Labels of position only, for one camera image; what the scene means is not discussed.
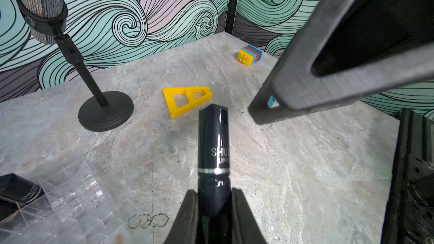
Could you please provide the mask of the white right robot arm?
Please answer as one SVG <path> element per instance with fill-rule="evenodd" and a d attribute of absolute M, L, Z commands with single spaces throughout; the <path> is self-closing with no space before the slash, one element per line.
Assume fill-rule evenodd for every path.
<path fill-rule="evenodd" d="M 248 110 L 257 124 L 341 107 L 434 76 L 434 0 L 321 0 Z M 434 122 L 405 108 L 384 244 L 434 241 Z"/>

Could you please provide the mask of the black lipstick tube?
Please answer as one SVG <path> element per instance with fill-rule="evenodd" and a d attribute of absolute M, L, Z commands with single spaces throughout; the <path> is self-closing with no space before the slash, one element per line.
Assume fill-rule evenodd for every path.
<path fill-rule="evenodd" d="M 1 221 L 16 214 L 19 206 L 29 205 L 43 197 L 41 185 L 16 174 L 1 176 Z"/>
<path fill-rule="evenodd" d="M 198 135 L 198 240 L 229 244 L 232 189 L 228 108 L 211 104 L 200 110 Z"/>

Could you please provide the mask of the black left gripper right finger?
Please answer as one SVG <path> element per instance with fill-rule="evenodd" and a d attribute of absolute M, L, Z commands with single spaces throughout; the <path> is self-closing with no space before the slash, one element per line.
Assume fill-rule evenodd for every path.
<path fill-rule="evenodd" d="M 232 189 L 232 243 L 267 244 L 241 189 Z"/>

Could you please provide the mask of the clear acrylic lipstick organizer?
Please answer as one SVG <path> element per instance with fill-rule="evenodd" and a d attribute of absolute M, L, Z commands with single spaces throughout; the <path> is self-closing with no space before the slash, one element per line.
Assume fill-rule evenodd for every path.
<path fill-rule="evenodd" d="M 114 244 L 125 227 L 119 208 L 84 158 L 23 177 L 45 195 L 1 221 L 3 244 Z"/>

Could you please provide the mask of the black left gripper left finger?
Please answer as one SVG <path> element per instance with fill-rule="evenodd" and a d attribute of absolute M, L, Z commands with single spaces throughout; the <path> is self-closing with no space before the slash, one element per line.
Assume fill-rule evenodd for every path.
<path fill-rule="evenodd" d="M 198 195 L 188 190 L 164 244 L 195 244 L 198 227 Z"/>

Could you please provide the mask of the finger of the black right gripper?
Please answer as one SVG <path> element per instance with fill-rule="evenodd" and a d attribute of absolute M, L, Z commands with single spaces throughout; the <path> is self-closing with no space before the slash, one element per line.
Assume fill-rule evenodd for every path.
<path fill-rule="evenodd" d="M 433 76 L 434 0 L 321 0 L 248 111 L 268 124 Z"/>

